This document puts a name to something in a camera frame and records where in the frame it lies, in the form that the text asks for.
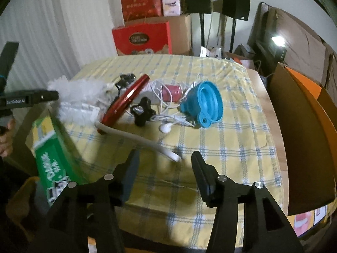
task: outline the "red gift bag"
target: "red gift bag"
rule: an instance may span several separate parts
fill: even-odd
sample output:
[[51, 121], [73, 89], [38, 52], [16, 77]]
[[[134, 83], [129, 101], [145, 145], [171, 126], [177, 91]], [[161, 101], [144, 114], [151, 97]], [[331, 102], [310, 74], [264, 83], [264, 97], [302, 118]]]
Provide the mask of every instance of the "red gift bag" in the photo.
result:
[[141, 23], [112, 30], [117, 53], [121, 55], [172, 54], [170, 25]]
[[161, 0], [121, 0], [124, 21], [163, 16]]

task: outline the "speaker stand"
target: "speaker stand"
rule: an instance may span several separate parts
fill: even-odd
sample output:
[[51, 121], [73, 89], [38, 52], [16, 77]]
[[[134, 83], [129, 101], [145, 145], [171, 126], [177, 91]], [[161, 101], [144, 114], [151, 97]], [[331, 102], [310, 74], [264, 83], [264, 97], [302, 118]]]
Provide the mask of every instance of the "speaker stand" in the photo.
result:
[[206, 47], [205, 46], [205, 27], [203, 24], [203, 13], [199, 13], [199, 18], [200, 18], [200, 30], [201, 30], [201, 46]]
[[231, 36], [231, 39], [230, 39], [230, 53], [233, 53], [233, 45], [234, 45], [234, 37], [235, 37], [235, 26], [236, 26], [236, 19], [233, 18], [232, 36]]

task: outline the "tablecloth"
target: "tablecloth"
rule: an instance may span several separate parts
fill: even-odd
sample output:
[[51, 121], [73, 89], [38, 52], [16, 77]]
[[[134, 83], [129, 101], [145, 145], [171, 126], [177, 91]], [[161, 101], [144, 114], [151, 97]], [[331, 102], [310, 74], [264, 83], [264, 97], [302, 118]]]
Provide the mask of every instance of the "tablecloth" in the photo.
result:
[[[282, 207], [284, 193], [275, 145], [247, 70], [228, 60], [179, 55], [131, 55], [85, 65], [74, 79], [85, 77], [112, 82], [121, 73], [148, 74], [166, 83], [191, 84], [197, 76], [215, 83], [223, 98], [221, 122], [194, 129], [173, 125], [167, 135], [157, 122], [134, 125], [128, 114], [114, 126], [168, 147], [182, 163], [142, 149], [132, 194], [118, 209], [119, 226], [137, 236], [195, 249], [207, 247], [216, 209], [203, 203], [191, 168], [191, 154], [199, 150], [206, 163], [235, 182], [260, 181]], [[113, 135], [100, 135], [94, 127], [66, 125], [71, 149], [90, 181], [112, 173], [135, 146]], [[237, 246], [243, 241], [243, 205], [239, 206]]]

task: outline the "red flashlight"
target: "red flashlight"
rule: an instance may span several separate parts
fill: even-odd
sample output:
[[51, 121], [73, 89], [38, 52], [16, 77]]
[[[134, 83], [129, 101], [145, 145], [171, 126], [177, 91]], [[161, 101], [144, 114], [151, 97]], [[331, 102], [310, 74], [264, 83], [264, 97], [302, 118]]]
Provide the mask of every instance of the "red flashlight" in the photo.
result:
[[[146, 74], [141, 76], [130, 88], [128, 88], [122, 96], [118, 98], [108, 108], [107, 112], [104, 114], [101, 123], [112, 127], [117, 120], [125, 113], [132, 101], [139, 95], [144, 86], [149, 82], [150, 77]], [[98, 129], [98, 133], [105, 134], [102, 130]]]

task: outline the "oval logo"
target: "oval logo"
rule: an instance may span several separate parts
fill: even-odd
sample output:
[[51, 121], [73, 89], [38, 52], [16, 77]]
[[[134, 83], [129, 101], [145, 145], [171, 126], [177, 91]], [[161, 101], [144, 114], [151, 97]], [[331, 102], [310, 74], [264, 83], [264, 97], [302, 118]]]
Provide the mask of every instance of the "oval logo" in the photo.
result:
[[129, 41], [134, 45], [143, 45], [149, 41], [149, 36], [145, 33], [134, 33], [130, 36]]

